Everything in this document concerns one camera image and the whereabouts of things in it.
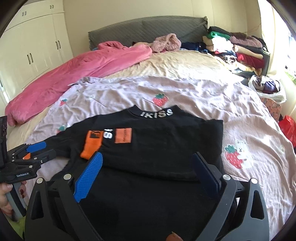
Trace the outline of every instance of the pink blanket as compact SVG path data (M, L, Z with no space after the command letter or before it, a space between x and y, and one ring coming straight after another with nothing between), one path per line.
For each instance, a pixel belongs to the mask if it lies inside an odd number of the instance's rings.
M55 103L82 77L105 77L137 64L152 55L149 46L124 47L117 41L100 43L98 50L78 55L28 85L5 108L10 126L23 124Z

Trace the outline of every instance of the wall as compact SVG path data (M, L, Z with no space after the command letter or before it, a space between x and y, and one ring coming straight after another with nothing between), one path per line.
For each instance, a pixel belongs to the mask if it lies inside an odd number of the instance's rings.
M247 16L247 34L262 38L261 14L258 1L245 0L244 6Z
M247 32L254 25L257 0L64 0L65 20L74 56L89 50L88 32L134 18L159 15L208 17L209 26Z

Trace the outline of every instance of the red bag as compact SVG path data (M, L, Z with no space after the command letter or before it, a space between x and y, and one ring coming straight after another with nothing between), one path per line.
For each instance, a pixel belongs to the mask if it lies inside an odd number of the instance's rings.
M279 122L279 126L284 135L292 142L293 147L296 147L296 122L288 115Z

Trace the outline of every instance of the blue gripper pad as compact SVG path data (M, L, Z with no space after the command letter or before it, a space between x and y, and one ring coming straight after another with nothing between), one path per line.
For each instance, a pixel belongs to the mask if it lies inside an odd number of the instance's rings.
M27 152L35 152L35 151L38 151L38 150L42 150L46 147L46 142L44 141L41 141L41 142L38 142L38 143L35 143L35 144L32 144L32 145L29 145L26 149Z
M200 153L192 156L193 169L208 196L218 200L220 198L221 173L216 166L208 164Z
M83 173L80 175L75 183L74 198L76 202L80 202L81 199L86 198L102 165L102 154L100 152L95 152L94 155L90 158L87 167L84 169Z

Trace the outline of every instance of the pile of clothes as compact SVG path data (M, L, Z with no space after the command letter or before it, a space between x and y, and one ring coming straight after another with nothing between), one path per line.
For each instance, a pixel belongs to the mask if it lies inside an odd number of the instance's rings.
M287 99L281 83L266 76L258 77L254 75L250 78L248 86L257 92L270 115L278 122L282 104Z
M202 38L210 53L231 65L227 67L233 73L261 75L265 66L263 47L266 47L262 39L244 33L230 33L215 26L210 27Z
M185 42L185 43L182 43L180 50L194 50L194 51L207 54L208 50L206 47L207 46L205 45L204 42L196 42L196 43Z
M266 76L254 76L251 80L257 92L273 94L280 91L280 84L277 80L272 80Z

